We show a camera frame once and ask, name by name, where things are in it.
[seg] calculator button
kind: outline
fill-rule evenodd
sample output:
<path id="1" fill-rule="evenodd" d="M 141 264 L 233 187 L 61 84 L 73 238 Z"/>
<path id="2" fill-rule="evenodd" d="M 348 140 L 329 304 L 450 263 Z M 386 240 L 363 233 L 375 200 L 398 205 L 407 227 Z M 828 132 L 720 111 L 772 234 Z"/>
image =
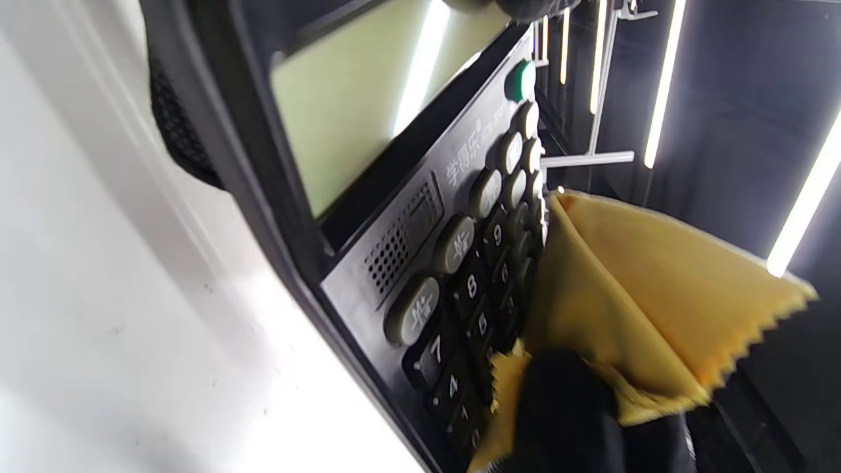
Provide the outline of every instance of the calculator button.
<path id="1" fill-rule="evenodd" d="M 526 200 L 532 207 L 537 207 L 538 200 L 543 198 L 543 173 L 536 170 L 528 177 L 526 185 Z"/>
<path id="2" fill-rule="evenodd" d="M 523 263 L 532 252 L 532 233 L 530 231 L 522 231 L 514 242 L 514 247 L 511 249 L 511 262 L 514 266 L 523 267 Z"/>
<path id="3" fill-rule="evenodd" d="M 506 252 L 504 255 L 496 264 L 494 272 L 490 276 L 490 282 L 494 285 L 494 292 L 504 290 L 508 287 L 508 281 L 511 280 L 511 266 L 508 260 L 508 253 Z"/>
<path id="4" fill-rule="evenodd" d="M 440 289 L 433 278 L 426 277 L 404 290 L 404 294 L 402 304 L 385 321 L 385 333 L 392 343 L 411 345 L 417 342 L 438 307 Z"/>
<path id="5" fill-rule="evenodd" d="M 508 176 L 517 168 L 520 155 L 523 153 L 523 138 L 520 133 L 512 131 L 505 134 L 500 141 L 497 166 Z"/>
<path id="6" fill-rule="evenodd" d="M 470 252 L 475 237 L 475 225 L 469 217 L 454 216 L 435 246 L 435 269 L 439 273 L 455 274 Z"/>
<path id="7" fill-rule="evenodd" d="M 431 399 L 432 411 L 445 426 L 455 411 L 459 397 L 467 389 L 468 377 L 468 367 L 462 355 L 456 353 L 438 380 Z"/>
<path id="8" fill-rule="evenodd" d="M 523 194 L 526 192 L 526 184 L 528 177 L 526 171 L 522 169 L 516 171 L 513 176 L 509 177 L 502 189 L 502 203 L 508 209 L 513 209 L 523 199 Z"/>
<path id="9" fill-rule="evenodd" d="M 540 138 L 531 138 L 523 145 L 522 167 L 527 173 L 540 171 L 540 156 L 543 154 L 543 145 Z"/>
<path id="10" fill-rule="evenodd" d="M 537 199 L 535 200 L 534 207 L 534 221 L 540 225 L 543 223 L 543 220 L 546 218 L 546 199 L 543 198 L 543 193 L 541 191 L 540 194 L 537 195 Z"/>
<path id="11" fill-rule="evenodd" d="M 517 112 L 517 128 L 524 139 L 537 137 L 537 122 L 540 120 L 540 108 L 527 100 Z"/>
<path id="12" fill-rule="evenodd" d="M 524 300 L 527 300 L 526 297 L 532 292 L 532 281 L 534 280 L 535 270 L 536 264 L 534 263 L 534 260 L 526 258 L 523 260 L 520 270 L 517 271 L 517 289 L 520 290 L 520 294 L 524 297 Z"/>
<path id="13" fill-rule="evenodd" d="M 470 210 L 474 217 L 483 219 L 493 211 L 502 192 L 502 174 L 496 169 L 485 169 L 470 191 Z"/>
<path id="14" fill-rule="evenodd" d="M 505 212 L 501 207 L 497 207 L 496 212 L 488 220 L 482 235 L 482 253 L 484 254 L 484 261 L 489 267 L 496 265 L 503 249 L 505 249 L 505 244 L 508 242 L 505 225 Z"/>
<path id="15" fill-rule="evenodd" d="M 497 315 L 499 318 L 499 330 L 497 331 L 499 348 L 507 352 L 514 344 L 515 329 L 520 319 L 519 295 L 514 285 L 511 284 L 505 290 Z"/>
<path id="16" fill-rule="evenodd" d="M 456 310 L 462 319 L 473 314 L 479 300 L 485 292 L 486 273 L 479 261 L 479 255 L 474 255 L 464 265 L 464 268 L 452 279 L 450 295 Z"/>
<path id="17" fill-rule="evenodd" d="M 528 204 L 520 202 L 513 212 L 508 214 L 508 235 L 512 241 L 516 241 L 517 237 L 526 229 L 531 213 L 528 209 Z"/>
<path id="18" fill-rule="evenodd" d="M 484 409 L 479 399 L 472 390 L 466 390 L 447 423 L 447 434 L 456 449 L 472 448 L 470 436 L 473 434 L 473 426 L 479 425 L 479 419 L 483 416 Z"/>
<path id="19" fill-rule="evenodd" d="M 488 428 L 488 420 L 484 416 L 480 416 L 473 428 L 470 429 L 470 437 L 467 446 L 465 447 L 464 455 L 468 458 L 473 458 L 473 453 L 479 448 L 482 443 L 482 436 Z"/>
<path id="20" fill-rule="evenodd" d="M 484 355 L 484 347 L 493 329 L 493 318 L 489 309 L 488 301 L 483 297 L 479 302 L 479 306 L 476 308 L 476 312 L 470 317 L 470 322 L 468 322 L 468 329 L 466 331 L 468 346 L 475 359 L 479 359 L 479 357 Z"/>
<path id="21" fill-rule="evenodd" d="M 534 62 L 520 61 L 505 78 L 505 96 L 509 100 L 521 102 L 534 94 L 536 81 L 537 67 Z"/>
<path id="22" fill-rule="evenodd" d="M 422 351 L 419 352 L 416 349 L 406 355 L 409 357 L 407 358 L 407 364 L 410 366 L 415 379 L 428 392 L 435 387 L 444 364 L 449 360 L 458 343 L 458 334 L 446 315 L 436 319 L 439 322 L 433 328 L 429 340 L 425 344 L 416 345 L 416 348 Z"/>

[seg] led light strip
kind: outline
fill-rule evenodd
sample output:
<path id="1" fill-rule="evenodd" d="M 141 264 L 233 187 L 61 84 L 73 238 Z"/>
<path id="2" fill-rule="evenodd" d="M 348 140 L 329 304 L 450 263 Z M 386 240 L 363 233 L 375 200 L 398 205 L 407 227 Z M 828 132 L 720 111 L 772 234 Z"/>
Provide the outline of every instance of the led light strip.
<path id="1" fill-rule="evenodd" d="M 599 87 L 601 82 L 601 57 L 605 49 L 605 21 L 607 17 L 607 0 L 599 1 L 599 20 L 595 29 L 595 58 L 593 59 L 593 86 L 590 89 L 590 113 L 593 115 L 599 109 Z"/>
<path id="2" fill-rule="evenodd" d="M 677 0 L 674 3 L 672 24 L 669 26 L 669 39 L 666 41 L 666 56 L 663 59 L 663 71 L 660 73 L 657 100 L 654 102 L 654 116 L 651 119 L 651 130 L 648 132 L 648 143 L 645 146 L 645 158 L 643 162 L 648 169 L 654 169 L 654 160 L 657 159 L 657 148 L 660 146 L 660 132 L 663 131 L 666 103 L 669 101 L 669 88 L 672 85 L 674 59 L 678 54 L 680 26 L 683 24 L 685 10 L 686 0 Z"/>
<path id="3" fill-rule="evenodd" d="M 567 60 L 569 58 L 569 8 L 563 11 L 563 38 L 561 39 L 561 83 L 567 83 Z"/>
<path id="4" fill-rule="evenodd" d="M 823 142 L 823 148 L 817 155 L 809 177 L 806 178 L 780 236 L 777 237 L 777 243 L 774 244 L 768 256 L 769 273 L 778 278 L 785 274 L 785 269 L 788 268 L 791 257 L 794 256 L 800 240 L 806 233 L 817 206 L 820 205 L 829 183 L 833 180 L 839 162 L 841 162 L 841 112 L 838 113 L 827 140 Z"/>
<path id="5" fill-rule="evenodd" d="M 549 61 L 549 17 L 546 15 L 543 15 L 543 48 L 540 56 L 544 61 Z"/>

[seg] calculator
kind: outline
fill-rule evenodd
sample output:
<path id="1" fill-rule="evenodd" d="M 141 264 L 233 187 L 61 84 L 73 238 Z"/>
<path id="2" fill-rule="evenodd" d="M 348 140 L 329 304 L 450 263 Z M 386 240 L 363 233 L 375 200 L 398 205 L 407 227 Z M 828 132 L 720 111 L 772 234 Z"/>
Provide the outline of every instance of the calculator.
<path id="1" fill-rule="evenodd" d="M 475 53 L 462 47 L 466 57 L 454 52 L 463 44 L 452 38 L 440 45 L 436 54 L 455 55 L 448 63 L 454 70 L 438 79 L 433 71 L 416 111 L 394 124 L 382 149 L 369 152 L 347 143 L 366 142 L 370 128 L 386 128 L 352 117 L 375 117 L 376 109 L 400 117 L 408 84 L 426 77 L 415 59 L 402 74 L 392 70 L 397 66 L 370 72 L 363 55 L 342 77 L 309 77 L 351 80 L 360 72 L 359 91 L 368 81 L 383 81 L 376 86 L 382 95 L 358 94 L 375 110 L 359 107 L 338 127 L 319 125 L 319 117 L 342 117 L 347 110 L 337 101 L 358 105 L 361 98 L 340 94 L 341 84 L 322 84 L 312 87 L 336 93 L 332 102 L 302 99 L 311 91 L 300 88 L 279 104 L 278 81 L 289 81 L 280 87 L 288 92 L 297 79 L 278 78 L 278 67 L 287 62 L 293 71 L 296 55 L 322 44 L 339 51 L 330 57 L 341 66 L 349 40 L 330 41 L 350 25 L 380 24 L 372 18 L 386 8 L 409 22 L 418 12 L 420 40 L 406 47 L 406 56 L 427 57 L 417 52 L 430 43 L 425 31 L 473 21 L 459 16 L 465 13 L 442 10 L 439 0 L 335 0 L 323 3 L 332 12 L 327 17 L 311 6 L 296 11 L 293 2 L 141 4 L 150 53 L 166 71 L 173 101 L 167 107 L 175 110 L 156 114 L 165 140 L 177 137 L 167 149 L 189 149 L 207 161 L 205 178 L 233 194 L 278 276 L 416 458 L 429 471 L 465 471 L 491 414 L 490 360 L 511 350 L 521 333 L 547 235 L 529 26 L 498 22 L 493 11 L 482 17 L 486 24 L 459 25 L 459 31 L 474 28 L 471 40 L 482 45 Z M 487 38 L 476 40 L 481 35 Z M 387 55 L 398 46 L 372 47 Z M 323 58 L 311 64 L 301 70 L 323 65 Z M 403 98 L 400 87 L 398 98 L 383 97 L 390 82 L 382 74 L 392 72 L 406 84 Z M 153 102 L 159 99 L 153 90 Z M 296 100 L 308 111 L 294 119 Z M 319 133 L 314 141 L 305 139 L 308 126 Z M 330 146 L 338 147 L 302 159 Z M 373 157 L 355 165 L 357 155 L 362 162 Z M 327 158 L 329 166 L 308 170 Z M 337 182 L 335 195 L 319 188 L 324 180 Z"/>

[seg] black button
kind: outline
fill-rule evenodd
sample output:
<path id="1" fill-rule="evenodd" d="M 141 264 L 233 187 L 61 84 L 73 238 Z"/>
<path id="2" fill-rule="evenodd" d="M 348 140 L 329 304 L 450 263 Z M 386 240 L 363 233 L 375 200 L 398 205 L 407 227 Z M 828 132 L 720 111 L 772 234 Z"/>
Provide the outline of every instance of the black button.
<path id="1" fill-rule="evenodd" d="M 463 356 L 456 352 L 444 369 L 432 393 L 432 412 L 442 423 L 448 423 L 462 393 L 468 388 L 468 367 Z"/>
<path id="2" fill-rule="evenodd" d="M 426 343 L 418 343 L 407 354 L 405 365 L 413 379 L 427 392 L 438 382 L 444 364 L 458 343 L 458 334 L 447 314 L 439 312 L 434 320 L 431 336 Z"/>
<path id="3" fill-rule="evenodd" d="M 473 425 L 473 428 L 470 429 L 470 436 L 468 437 L 467 445 L 464 447 L 464 456 L 467 458 L 473 458 L 473 454 L 482 443 L 482 437 L 487 430 L 488 419 L 486 416 L 480 414 L 479 418 L 476 419 L 476 423 Z"/>
<path id="4" fill-rule="evenodd" d="M 502 258 L 500 258 L 500 262 L 497 263 L 496 268 L 494 268 L 494 272 L 491 273 L 490 276 L 490 282 L 494 286 L 494 288 L 489 292 L 494 298 L 495 302 L 502 301 L 502 296 L 505 294 L 505 289 L 508 288 L 508 284 L 514 277 L 514 268 L 511 266 L 509 252 L 510 250 L 508 249 L 506 249 L 505 252 L 503 252 Z"/>
<path id="5" fill-rule="evenodd" d="M 526 258 L 532 254 L 532 234 L 529 231 L 520 233 L 511 248 L 510 260 L 515 268 L 522 268 Z"/>
<path id="6" fill-rule="evenodd" d="M 500 260 L 502 250 L 508 242 L 505 226 L 505 211 L 497 206 L 496 212 L 488 220 L 488 225 L 482 234 L 482 256 L 490 268 L 493 268 Z"/>
<path id="7" fill-rule="evenodd" d="M 483 297 L 476 308 L 476 312 L 470 317 L 466 335 L 468 346 L 474 359 L 484 357 L 484 348 L 488 344 L 491 331 L 494 327 L 494 318 L 490 312 L 487 297 Z"/>
<path id="8" fill-rule="evenodd" d="M 472 448 L 473 427 L 483 424 L 484 409 L 473 391 L 466 390 L 447 424 L 452 444 L 462 451 Z"/>
<path id="9" fill-rule="evenodd" d="M 456 306 L 456 311 L 462 319 L 473 314 L 476 305 L 485 292 L 486 273 L 479 255 L 474 254 L 463 265 L 462 270 L 450 283 L 450 297 Z"/>
<path id="10" fill-rule="evenodd" d="M 528 301 L 529 295 L 532 293 L 532 286 L 534 285 L 534 274 L 537 270 L 537 265 L 531 258 L 526 258 L 517 271 L 516 282 L 517 288 L 520 290 L 520 295 L 523 300 Z"/>
<path id="11" fill-rule="evenodd" d="M 521 314 L 520 297 L 513 282 L 505 290 L 502 303 L 496 313 L 499 321 L 497 323 L 499 330 L 496 331 L 499 349 L 508 352 L 514 345 Z"/>

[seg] gray button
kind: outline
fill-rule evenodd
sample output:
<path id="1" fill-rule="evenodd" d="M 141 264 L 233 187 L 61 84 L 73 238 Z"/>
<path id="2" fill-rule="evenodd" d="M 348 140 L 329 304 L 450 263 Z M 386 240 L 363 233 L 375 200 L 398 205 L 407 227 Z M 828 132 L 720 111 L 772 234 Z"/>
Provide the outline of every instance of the gray button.
<path id="1" fill-rule="evenodd" d="M 438 306 L 441 290 L 430 277 L 407 286 L 404 303 L 392 311 L 385 321 L 385 335 L 392 343 L 411 345 L 417 342 L 423 327 Z"/>
<path id="2" fill-rule="evenodd" d="M 455 274 L 470 252 L 476 230 L 470 217 L 454 216 L 435 246 L 435 269 Z"/>
<path id="3" fill-rule="evenodd" d="M 520 155 L 523 153 L 523 138 L 516 131 L 506 134 L 500 141 L 499 164 L 502 172 L 507 176 L 514 172 Z"/>
<path id="4" fill-rule="evenodd" d="M 495 169 L 485 169 L 470 191 L 470 210 L 473 216 L 483 219 L 490 215 L 502 192 L 502 174 Z"/>
<path id="5" fill-rule="evenodd" d="M 526 187 L 528 190 L 528 203 L 535 206 L 537 201 L 543 198 L 543 173 L 540 171 L 532 173 L 528 177 L 528 185 Z"/>
<path id="6" fill-rule="evenodd" d="M 540 138 L 531 138 L 523 146 L 523 169 L 527 173 L 540 171 L 540 156 L 543 154 L 543 144 Z"/>
<path id="7" fill-rule="evenodd" d="M 513 209 L 520 203 L 523 199 L 523 194 L 526 192 L 527 181 L 526 172 L 522 169 L 508 178 L 502 190 L 502 203 L 506 207 Z"/>
<path id="8" fill-rule="evenodd" d="M 531 100 L 520 107 L 517 121 L 520 133 L 527 139 L 537 137 L 537 122 L 540 120 L 540 108 Z"/>

